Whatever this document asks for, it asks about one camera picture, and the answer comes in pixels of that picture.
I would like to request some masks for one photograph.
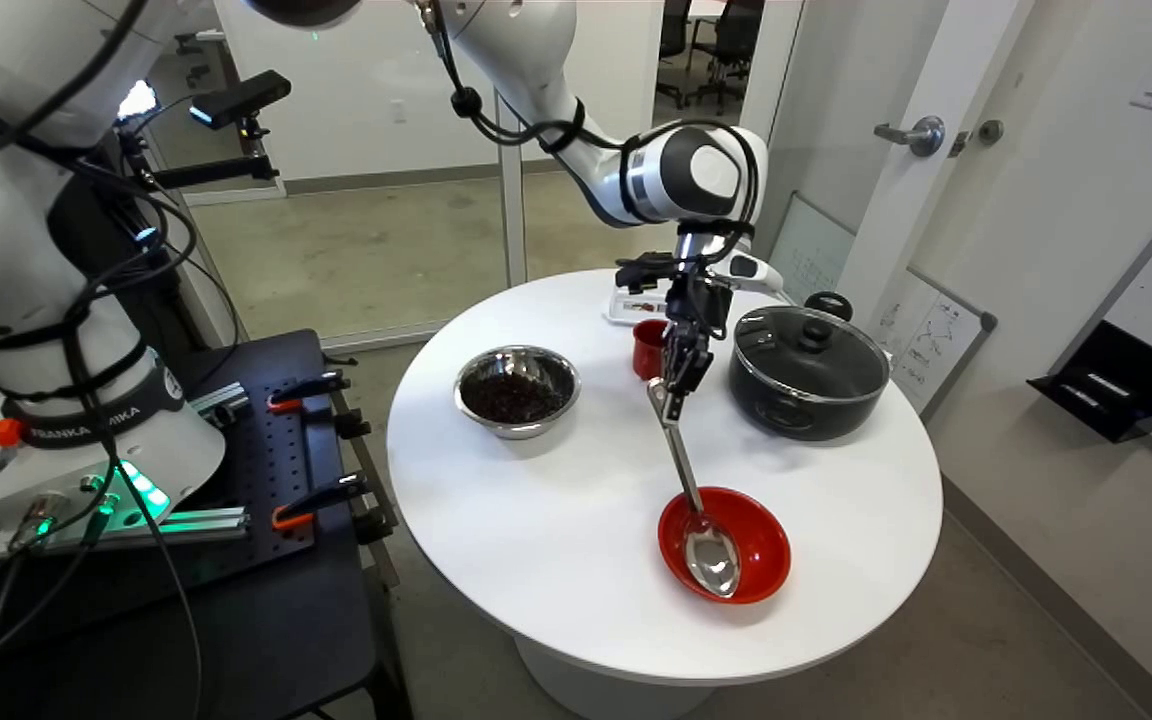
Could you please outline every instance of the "metal spoon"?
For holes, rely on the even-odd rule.
[[[653,413],[654,413],[654,418],[665,429],[672,464],[675,464],[675,472],[685,478],[685,493],[691,501],[691,516],[697,516],[697,526],[685,539],[688,570],[691,570],[691,578],[702,593],[712,593],[719,598],[733,598],[736,586],[741,586],[741,556],[736,556],[733,536],[714,530],[708,525],[708,516],[702,516],[702,501],[699,501],[697,472],[691,472],[691,459],[688,459],[688,448],[685,448],[685,433],[665,413],[665,380],[659,376],[646,380],[646,398],[653,398]]]

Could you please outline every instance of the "dark bowl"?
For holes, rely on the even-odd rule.
[[[494,434],[538,434],[575,398],[575,369],[549,348],[510,343],[465,365],[454,403]]]

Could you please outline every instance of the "red bowl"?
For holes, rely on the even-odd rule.
[[[736,542],[736,556],[741,556],[736,595],[719,598],[702,593],[688,570],[685,539],[697,526],[688,497],[667,501],[654,525],[654,542],[659,542],[667,570],[712,603],[759,603],[777,595],[790,569],[790,553],[788,553],[788,536],[778,521],[763,505],[733,488],[699,488],[699,501],[702,501],[708,525],[714,530],[728,530]]]

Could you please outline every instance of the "white round table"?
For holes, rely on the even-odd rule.
[[[702,603],[654,553],[654,516],[678,478],[629,369],[633,337],[605,319],[606,294],[612,270],[509,288],[413,358],[386,416],[386,466],[419,553],[535,648],[633,684],[771,681],[877,633],[927,570],[944,510],[937,450],[898,387],[850,434],[796,445],[741,416],[733,343],[712,343],[714,365],[685,408],[697,475],[778,516],[790,576],[757,606]],[[771,298],[741,293],[733,324],[759,302]],[[575,365],[575,403],[535,439],[500,439],[451,398],[454,372],[500,343]]]

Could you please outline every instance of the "pot handle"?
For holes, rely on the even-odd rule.
[[[850,319],[850,302],[841,293],[816,293],[816,294],[808,294],[808,306],[828,312],[828,314],[835,314],[844,324]]]

